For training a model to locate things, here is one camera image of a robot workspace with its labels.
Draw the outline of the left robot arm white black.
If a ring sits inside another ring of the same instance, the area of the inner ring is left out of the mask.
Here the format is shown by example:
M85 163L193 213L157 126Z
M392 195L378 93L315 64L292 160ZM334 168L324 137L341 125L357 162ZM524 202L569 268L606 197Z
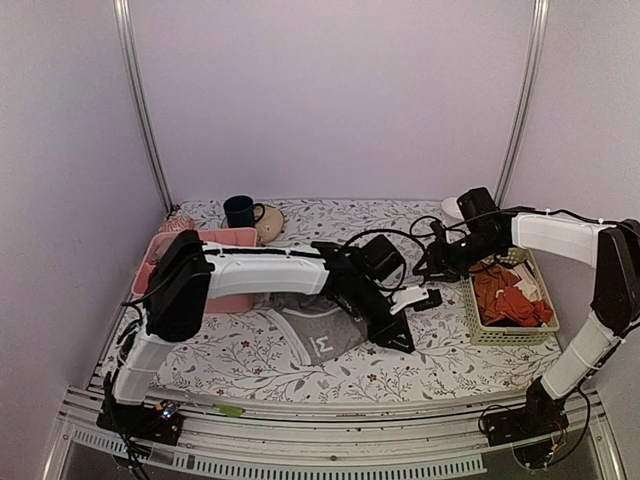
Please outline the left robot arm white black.
M240 294L320 295L364 321L379 347L415 350L407 319L381 282L405 267L383 235L364 247L315 241L299 248L236 247L205 242L194 230L177 235L153 270L145 293L125 302L139 328L125 339L124 356L105 376L105 405L128 434L148 426L142 406L151 380L175 345L193 338L206 302Z

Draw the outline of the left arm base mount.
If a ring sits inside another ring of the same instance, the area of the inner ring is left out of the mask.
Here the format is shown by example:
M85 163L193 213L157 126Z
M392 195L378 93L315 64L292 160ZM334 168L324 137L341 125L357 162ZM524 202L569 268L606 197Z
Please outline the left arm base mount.
M177 412L177 406L170 401L151 407L120 404L113 397L108 397L103 401L96 426L127 440L176 446L184 420L184 416Z

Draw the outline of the grey boxer underwear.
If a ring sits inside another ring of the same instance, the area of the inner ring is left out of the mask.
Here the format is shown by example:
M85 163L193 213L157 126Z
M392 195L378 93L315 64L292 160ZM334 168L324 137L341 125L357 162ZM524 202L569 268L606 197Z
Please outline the grey boxer underwear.
M364 321L320 295L272 293L265 315L303 366L335 360L368 340Z

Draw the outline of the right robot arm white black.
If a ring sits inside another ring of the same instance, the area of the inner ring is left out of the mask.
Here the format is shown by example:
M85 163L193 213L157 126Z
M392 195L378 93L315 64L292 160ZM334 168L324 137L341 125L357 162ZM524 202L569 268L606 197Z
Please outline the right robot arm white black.
M639 326L639 223L592 219L566 209L500 208L485 187L456 200L466 235L455 242L439 224L414 269L426 280L457 281L472 265L518 247L544 256L571 327L555 363L528 388L517 427L537 436L552 424L566 398L603 367Z

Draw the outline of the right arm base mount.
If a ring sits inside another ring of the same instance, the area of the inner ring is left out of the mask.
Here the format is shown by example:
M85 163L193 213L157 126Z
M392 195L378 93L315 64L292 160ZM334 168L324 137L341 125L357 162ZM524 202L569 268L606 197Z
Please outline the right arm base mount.
M478 429L490 446L561 433L568 426L564 401L552 401L547 406L525 405L519 408L490 405L478 419Z

